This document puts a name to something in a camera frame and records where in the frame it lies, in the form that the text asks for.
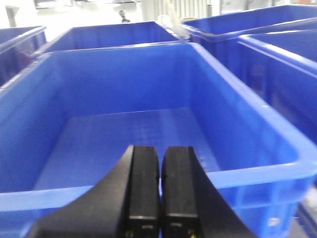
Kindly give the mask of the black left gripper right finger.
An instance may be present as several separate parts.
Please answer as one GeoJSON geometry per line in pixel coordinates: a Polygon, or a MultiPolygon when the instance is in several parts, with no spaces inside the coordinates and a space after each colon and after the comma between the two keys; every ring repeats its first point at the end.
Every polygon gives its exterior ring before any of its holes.
{"type": "Polygon", "coordinates": [[[207,177],[193,147],[167,148],[161,185],[162,237],[256,237],[207,177]]]}

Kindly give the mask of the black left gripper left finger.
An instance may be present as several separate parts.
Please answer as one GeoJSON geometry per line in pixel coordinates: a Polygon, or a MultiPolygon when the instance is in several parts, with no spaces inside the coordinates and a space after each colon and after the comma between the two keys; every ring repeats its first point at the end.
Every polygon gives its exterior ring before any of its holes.
{"type": "Polygon", "coordinates": [[[159,162],[152,146],[130,145],[86,193],[39,218],[29,238],[157,238],[159,162]]]}

